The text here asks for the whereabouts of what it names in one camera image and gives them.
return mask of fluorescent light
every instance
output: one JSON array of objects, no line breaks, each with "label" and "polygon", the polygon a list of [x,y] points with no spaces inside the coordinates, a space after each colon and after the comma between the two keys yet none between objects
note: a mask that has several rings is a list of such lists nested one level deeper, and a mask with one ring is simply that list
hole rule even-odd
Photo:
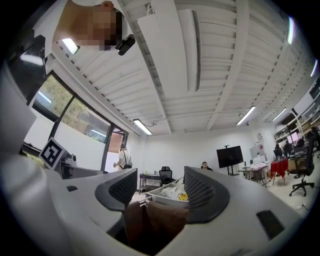
[{"label": "fluorescent light", "polygon": [[312,76],[315,74],[317,65],[318,65],[318,60],[315,59],[314,67],[313,67],[313,70],[312,70],[312,72],[311,72],[310,77],[312,77]]},{"label": "fluorescent light", "polygon": [[246,118],[252,113],[252,111],[254,111],[255,108],[256,106],[251,106],[249,110],[246,112],[246,114],[241,118],[241,120],[236,123],[236,125],[237,126],[241,125],[243,121],[246,120]]},{"label": "fluorescent light", "polygon": [[287,108],[285,107],[279,114],[276,115],[276,117],[274,119],[272,119],[272,121],[276,120],[283,112],[286,111],[286,109]]},{"label": "fluorescent light", "polygon": [[70,38],[62,39],[62,42],[69,49],[72,55],[74,55],[77,52],[78,46],[74,43],[74,41],[72,41],[72,39]]},{"label": "fluorescent light", "polygon": [[291,45],[294,39],[294,31],[295,31],[295,22],[294,19],[289,17],[289,34],[288,34],[288,43]]},{"label": "fluorescent light", "polygon": [[52,103],[52,101],[49,98],[47,98],[41,91],[38,91],[38,94],[40,94],[50,104]]},{"label": "fluorescent light", "polygon": [[140,119],[134,119],[133,122],[146,134],[152,135],[151,131],[140,121]]},{"label": "fluorescent light", "polygon": [[98,131],[96,131],[96,130],[91,130],[91,131],[93,131],[94,133],[99,134],[99,135],[101,135],[101,136],[103,136],[103,137],[107,137],[107,135],[104,135],[104,134],[102,134],[102,133],[100,133],[100,132],[98,132]]},{"label": "fluorescent light", "polygon": [[43,58],[25,53],[20,56],[20,59],[24,62],[29,62],[38,66],[43,66],[45,64]]}]

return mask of monitor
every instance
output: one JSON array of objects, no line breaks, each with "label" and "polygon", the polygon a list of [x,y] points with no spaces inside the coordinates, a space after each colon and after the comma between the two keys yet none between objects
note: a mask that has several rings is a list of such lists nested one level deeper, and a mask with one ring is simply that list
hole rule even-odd
[{"label": "monitor", "polygon": [[234,166],[244,161],[240,146],[217,149],[219,168]]},{"label": "monitor", "polygon": [[292,143],[292,142],[296,142],[299,138],[298,138],[298,134],[296,132],[292,133],[291,136],[289,135],[287,137],[289,143]]}]

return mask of security camera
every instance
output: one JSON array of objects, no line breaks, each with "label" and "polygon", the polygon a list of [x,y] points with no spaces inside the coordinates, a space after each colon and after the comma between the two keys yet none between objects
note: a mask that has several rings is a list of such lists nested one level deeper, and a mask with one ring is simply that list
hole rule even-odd
[{"label": "security camera", "polygon": [[128,35],[124,40],[117,43],[115,49],[118,50],[120,56],[124,55],[136,42],[133,34]]}]

